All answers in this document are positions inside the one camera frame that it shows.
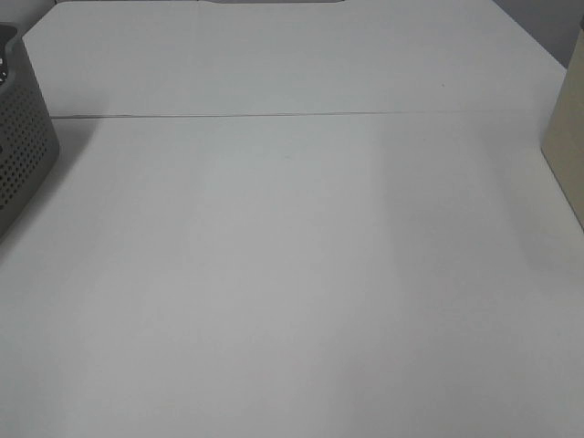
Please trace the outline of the grey perforated plastic basket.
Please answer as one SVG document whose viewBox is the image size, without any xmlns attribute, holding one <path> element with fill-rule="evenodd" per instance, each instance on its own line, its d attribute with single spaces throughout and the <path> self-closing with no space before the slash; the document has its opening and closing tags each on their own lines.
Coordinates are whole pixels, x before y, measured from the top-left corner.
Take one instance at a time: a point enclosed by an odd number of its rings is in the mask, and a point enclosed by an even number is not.
<svg viewBox="0 0 584 438">
<path fill-rule="evenodd" d="M 1 234 L 53 168 L 60 145 L 22 32 L 1 24 Z"/>
</svg>

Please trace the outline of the beige box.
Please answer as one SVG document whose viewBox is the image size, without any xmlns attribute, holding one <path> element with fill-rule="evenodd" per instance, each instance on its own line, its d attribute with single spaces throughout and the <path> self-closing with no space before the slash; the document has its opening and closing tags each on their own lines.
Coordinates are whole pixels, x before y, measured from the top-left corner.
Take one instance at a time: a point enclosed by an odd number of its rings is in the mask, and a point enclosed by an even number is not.
<svg viewBox="0 0 584 438">
<path fill-rule="evenodd" d="M 583 20 L 541 150 L 583 226 Z"/>
</svg>

